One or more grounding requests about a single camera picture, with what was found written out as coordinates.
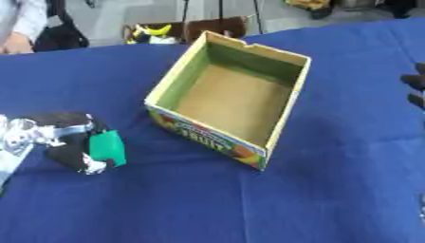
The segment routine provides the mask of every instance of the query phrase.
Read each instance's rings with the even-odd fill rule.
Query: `green block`
[[[127,163],[124,143],[116,130],[90,137],[89,151],[92,159],[113,159],[116,167]]]

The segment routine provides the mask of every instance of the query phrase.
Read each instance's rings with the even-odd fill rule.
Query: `open cardboard box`
[[[145,105],[159,125],[264,170],[310,62],[206,31]]]

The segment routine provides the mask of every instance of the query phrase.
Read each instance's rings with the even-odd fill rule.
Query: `chair leg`
[[[220,33],[224,34],[223,29],[223,19],[224,19],[224,5],[223,0],[218,0],[218,25],[220,26]]]
[[[183,10],[183,20],[181,23],[186,23],[186,20],[188,19],[188,10],[189,10],[189,0],[184,0],[184,10]]]
[[[255,15],[257,15],[257,22],[258,22],[258,30],[260,30],[260,34],[264,34],[263,31],[263,23],[261,20],[261,12],[258,7],[258,0],[254,0],[254,7],[255,7]]]

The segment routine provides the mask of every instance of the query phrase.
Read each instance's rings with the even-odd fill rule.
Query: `person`
[[[46,25],[46,0],[0,0],[0,54],[32,53]]]
[[[416,64],[419,75],[402,75],[401,80],[419,92],[425,92],[425,64]],[[425,109],[423,95],[409,94],[408,100],[421,109]]]

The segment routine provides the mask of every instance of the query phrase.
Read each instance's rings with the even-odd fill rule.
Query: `person's arm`
[[[32,44],[47,25],[46,0],[14,0],[18,4],[16,23],[0,52],[30,53]]]

